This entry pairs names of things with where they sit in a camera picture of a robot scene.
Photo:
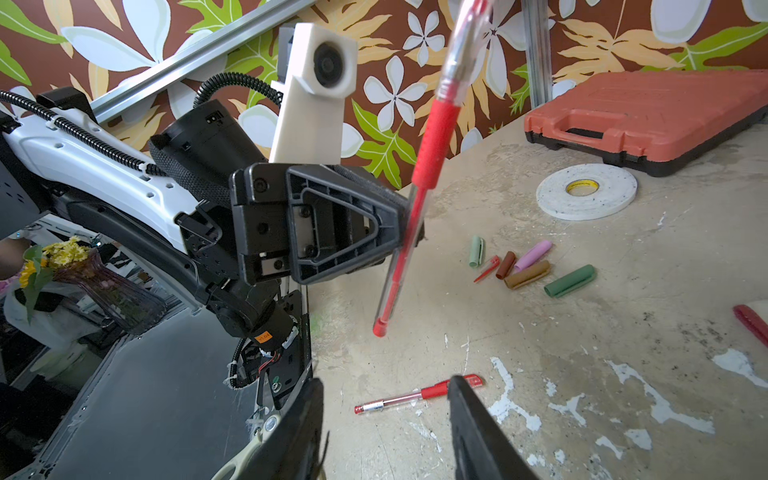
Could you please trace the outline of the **dark green pen cap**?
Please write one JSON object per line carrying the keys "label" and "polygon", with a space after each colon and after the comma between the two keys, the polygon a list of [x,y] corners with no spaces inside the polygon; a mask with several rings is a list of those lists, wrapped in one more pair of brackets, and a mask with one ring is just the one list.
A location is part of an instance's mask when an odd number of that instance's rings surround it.
{"label": "dark green pen cap", "polygon": [[544,287],[544,291],[550,298],[561,298],[588,285],[596,276],[596,268],[591,264],[587,264],[547,284]]}

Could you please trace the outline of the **red gel pen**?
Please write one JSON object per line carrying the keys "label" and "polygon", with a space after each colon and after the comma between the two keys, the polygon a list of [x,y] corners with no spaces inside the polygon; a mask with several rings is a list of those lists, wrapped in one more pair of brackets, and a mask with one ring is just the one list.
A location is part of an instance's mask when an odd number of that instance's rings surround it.
{"label": "red gel pen", "polygon": [[412,175],[403,243],[392,255],[372,327],[377,337],[386,335],[395,312],[423,227],[428,197],[438,184],[453,130],[472,84],[472,72],[493,6],[492,1],[464,1],[455,21]]}
{"label": "red gel pen", "polygon": [[364,413],[382,410],[412,401],[430,400],[433,398],[444,397],[448,394],[449,384],[450,379],[436,383],[432,386],[417,389],[414,392],[408,394],[374,400],[356,405],[354,407],[354,414],[361,415]]}

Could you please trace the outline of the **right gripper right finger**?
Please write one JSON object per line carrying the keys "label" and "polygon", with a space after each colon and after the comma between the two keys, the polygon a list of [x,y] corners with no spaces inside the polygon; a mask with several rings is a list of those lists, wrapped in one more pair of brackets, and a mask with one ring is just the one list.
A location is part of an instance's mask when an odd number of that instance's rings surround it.
{"label": "right gripper right finger", "polygon": [[468,381],[448,383],[455,479],[536,479]]}

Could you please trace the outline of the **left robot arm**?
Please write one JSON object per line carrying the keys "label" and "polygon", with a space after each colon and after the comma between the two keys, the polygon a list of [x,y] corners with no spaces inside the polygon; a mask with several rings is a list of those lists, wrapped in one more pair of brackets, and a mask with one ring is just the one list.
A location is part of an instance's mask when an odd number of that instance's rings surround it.
{"label": "left robot arm", "polygon": [[309,285],[373,266],[422,233],[407,230],[406,199],[360,169],[264,156],[214,97],[236,85],[301,121],[311,102],[343,97],[327,74],[280,89],[217,74],[142,154],[105,132],[74,88],[33,99],[5,91],[23,116],[2,116],[1,160],[23,191],[9,204],[119,241],[211,311],[239,341],[230,385],[256,385],[258,408],[274,412],[312,376],[308,317],[281,280]]}

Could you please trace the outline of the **red gel pen cap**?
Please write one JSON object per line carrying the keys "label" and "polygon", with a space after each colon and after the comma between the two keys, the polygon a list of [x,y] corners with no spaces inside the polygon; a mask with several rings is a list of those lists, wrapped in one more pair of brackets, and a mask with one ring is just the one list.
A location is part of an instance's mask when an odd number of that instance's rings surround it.
{"label": "red gel pen cap", "polygon": [[479,283],[489,275],[493,274],[499,267],[501,259],[498,255],[494,255],[487,260],[479,270],[479,275],[474,279],[474,283]]}

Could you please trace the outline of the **light green pen cap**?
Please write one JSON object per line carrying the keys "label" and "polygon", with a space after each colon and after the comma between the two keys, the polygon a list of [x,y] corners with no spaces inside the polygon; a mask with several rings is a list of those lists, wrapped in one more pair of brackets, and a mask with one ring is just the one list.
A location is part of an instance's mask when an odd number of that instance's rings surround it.
{"label": "light green pen cap", "polygon": [[471,240],[468,265],[471,268],[478,268],[484,261],[485,240],[474,235]]}

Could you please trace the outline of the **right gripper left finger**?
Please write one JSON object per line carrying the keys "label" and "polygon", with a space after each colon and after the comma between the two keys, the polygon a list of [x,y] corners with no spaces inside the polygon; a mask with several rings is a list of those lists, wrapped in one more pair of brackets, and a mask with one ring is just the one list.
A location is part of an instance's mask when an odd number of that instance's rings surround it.
{"label": "right gripper left finger", "polygon": [[276,432],[251,454],[237,479],[319,479],[324,386],[310,380]]}

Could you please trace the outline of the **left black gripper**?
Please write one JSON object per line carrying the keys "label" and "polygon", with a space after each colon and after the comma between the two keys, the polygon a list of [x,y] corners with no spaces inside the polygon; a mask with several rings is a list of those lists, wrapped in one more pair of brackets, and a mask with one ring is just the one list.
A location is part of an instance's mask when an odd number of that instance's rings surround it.
{"label": "left black gripper", "polygon": [[229,178],[240,278],[302,285],[378,265],[402,246],[408,200],[362,167],[254,163]]}

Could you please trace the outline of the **brown pen cap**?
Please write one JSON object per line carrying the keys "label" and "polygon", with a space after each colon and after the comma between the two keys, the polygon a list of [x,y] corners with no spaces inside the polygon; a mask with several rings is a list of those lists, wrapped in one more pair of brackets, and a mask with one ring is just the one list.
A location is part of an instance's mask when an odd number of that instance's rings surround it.
{"label": "brown pen cap", "polygon": [[540,261],[524,270],[509,275],[504,279],[504,283],[510,290],[516,290],[546,277],[550,270],[551,264],[549,261]]}

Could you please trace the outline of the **brown marker cap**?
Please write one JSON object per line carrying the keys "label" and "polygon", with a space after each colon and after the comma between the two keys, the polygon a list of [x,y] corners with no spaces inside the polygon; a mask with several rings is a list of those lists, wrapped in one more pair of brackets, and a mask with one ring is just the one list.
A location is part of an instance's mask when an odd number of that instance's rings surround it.
{"label": "brown marker cap", "polygon": [[496,270],[496,278],[504,280],[507,276],[509,276],[515,266],[516,261],[516,254],[513,251],[508,251],[501,260],[498,269]]}

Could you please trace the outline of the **pink pen cap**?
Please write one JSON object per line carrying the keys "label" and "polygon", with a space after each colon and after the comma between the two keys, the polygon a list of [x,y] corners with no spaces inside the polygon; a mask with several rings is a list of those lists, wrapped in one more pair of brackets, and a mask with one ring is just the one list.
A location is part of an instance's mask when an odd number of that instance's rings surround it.
{"label": "pink pen cap", "polygon": [[538,242],[533,248],[517,259],[513,272],[517,273],[529,268],[546,255],[552,247],[553,243],[549,240]]}

